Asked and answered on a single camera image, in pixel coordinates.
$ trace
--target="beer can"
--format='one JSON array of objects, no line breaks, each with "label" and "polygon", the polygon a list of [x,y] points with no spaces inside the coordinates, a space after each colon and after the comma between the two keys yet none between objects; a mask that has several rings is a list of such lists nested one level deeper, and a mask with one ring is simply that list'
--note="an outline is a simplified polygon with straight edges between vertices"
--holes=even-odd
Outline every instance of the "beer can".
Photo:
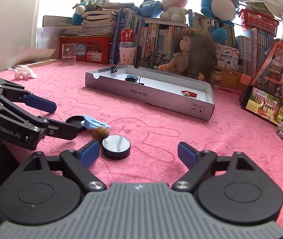
[{"label": "beer can", "polygon": [[125,48],[135,47],[135,32],[131,28],[124,28],[120,31],[119,46]]}]

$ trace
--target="gray ribbed surface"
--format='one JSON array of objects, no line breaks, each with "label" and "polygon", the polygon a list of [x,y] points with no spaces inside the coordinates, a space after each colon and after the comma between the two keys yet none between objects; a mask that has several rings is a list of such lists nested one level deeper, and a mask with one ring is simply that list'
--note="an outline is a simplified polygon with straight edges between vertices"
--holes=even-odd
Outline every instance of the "gray ribbed surface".
[{"label": "gray ribbed surface", "polygon": [[9,222],[0,239],[277,239],[275,222],[236,227],[217,221],[197,205],[190,193],[166,183],[113,183],[86,195],[68,217],[41,227]]}]

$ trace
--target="phone screen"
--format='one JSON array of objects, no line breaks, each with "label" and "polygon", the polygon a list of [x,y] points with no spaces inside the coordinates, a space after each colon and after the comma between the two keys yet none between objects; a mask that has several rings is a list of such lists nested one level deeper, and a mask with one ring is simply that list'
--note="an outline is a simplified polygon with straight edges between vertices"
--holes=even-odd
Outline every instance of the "phone screen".
[{"label": "phone screen", "polygon": [[246,109],[278,125],[283,119],[283,101],[253,88]]}]

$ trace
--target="brown curly hair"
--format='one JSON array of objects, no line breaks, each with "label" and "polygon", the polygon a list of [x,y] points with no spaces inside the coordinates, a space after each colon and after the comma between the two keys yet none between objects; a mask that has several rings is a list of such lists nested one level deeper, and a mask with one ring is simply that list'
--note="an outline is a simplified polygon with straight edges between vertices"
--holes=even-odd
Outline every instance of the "brown curly hair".
[{"label": "brown curly hair", "polygon": [[210,82],[211,73],[217,66],[216,44],[211,35],[195,28],[183,28],[174,38],[174,53],[181,52],[179,44],[184,36],[191,38],[189,62],[183,72],[183,76],[198,78],[204,75],[205,80]]}]

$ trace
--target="pink tablecloth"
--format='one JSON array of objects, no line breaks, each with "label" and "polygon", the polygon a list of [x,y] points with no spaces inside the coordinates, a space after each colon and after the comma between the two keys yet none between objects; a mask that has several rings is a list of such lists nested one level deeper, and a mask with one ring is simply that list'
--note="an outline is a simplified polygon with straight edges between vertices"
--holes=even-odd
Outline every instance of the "pink tablecloth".
[{"label": "pink tablecloth", "polygon": [[[170,185],[187,168],[177,156],[177,145],[185,141],[198,150],[209,149],[220,156],[234,151],[246,153],[283,190],[283,142],[275,127],[242,110],[238,96],[215,90],[216,106],[209,122],[165,110],[139,101],[85,87],[85,72],[99,65],[78,63],[63,67],[58,63],[36,67],[37,79],[15,81],[38,96],[57,104],[51,118],[65,121],[73,115],[88,114],[111,125],[112,134],[131,141],[131,154],[122,161],[100,156],[91,167],[92,173],[107,185],[111,182],[167,182]],[[13,71],[0,73],[14,79]],[[34,115],[45,112],[21,105]],[[92,139],[91,133],[80,133],[65,141],[46,137],[37,149],[46,155],[57,155],[65,149],[79,149]],[[13,152],[19,161],[31,152]],[[283,208],[278,219],[283,227]]]}]

